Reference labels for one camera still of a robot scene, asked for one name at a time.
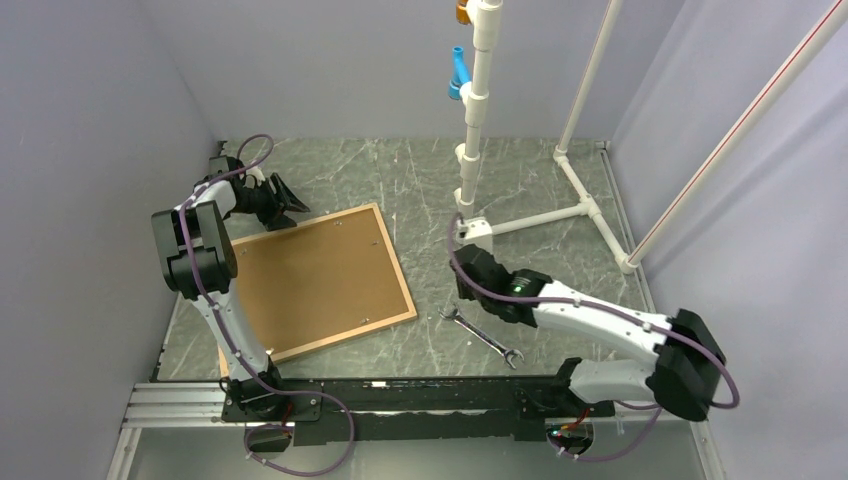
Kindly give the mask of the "wooden picture frame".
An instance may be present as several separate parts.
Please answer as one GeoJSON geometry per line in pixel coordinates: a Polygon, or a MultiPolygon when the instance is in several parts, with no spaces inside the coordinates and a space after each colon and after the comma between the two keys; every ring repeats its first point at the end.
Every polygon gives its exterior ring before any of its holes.
{"type": "Polygon", "coordinates": [[[379,206],[234,240],[235,293],[283,376],[291,364],[418,317],[379,206]]]}

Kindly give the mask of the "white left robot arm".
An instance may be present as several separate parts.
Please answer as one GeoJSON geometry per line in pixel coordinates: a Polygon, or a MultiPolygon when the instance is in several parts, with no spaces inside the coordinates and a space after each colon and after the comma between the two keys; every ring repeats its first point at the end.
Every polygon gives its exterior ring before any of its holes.
{"type": "Polygon", "coordinates": [[[229,374],[219,385],[245,415],[273,420],[289,412],[291,400],[269,353],[249,326],[237,295],[237,254],[224,224],[232,214],[253,215],[266,231],[293,228],[290,213],[309,208],[273,173],[220,155],[189,198],[151,217],[154,241],[168,288],[189,300],[207,321],[229,374]]]}

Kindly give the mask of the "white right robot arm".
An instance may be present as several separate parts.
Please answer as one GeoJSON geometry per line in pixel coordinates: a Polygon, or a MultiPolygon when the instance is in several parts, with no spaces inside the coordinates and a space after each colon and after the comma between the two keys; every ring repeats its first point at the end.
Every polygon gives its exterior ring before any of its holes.
{"type": "Polygon", "coordinates": [[[557,411],[574,415],[601,403],[651,405],[701,422],[713,408],[733,409],[740,394],[726,357],[702,318],[641,312],[585,295],[532,269],[510,271],[486,249],[448,227],[449,265],[460,299],[508,324],[560,330],[623,353],[621,360],[563,361],[551,384],[557,411]]]}

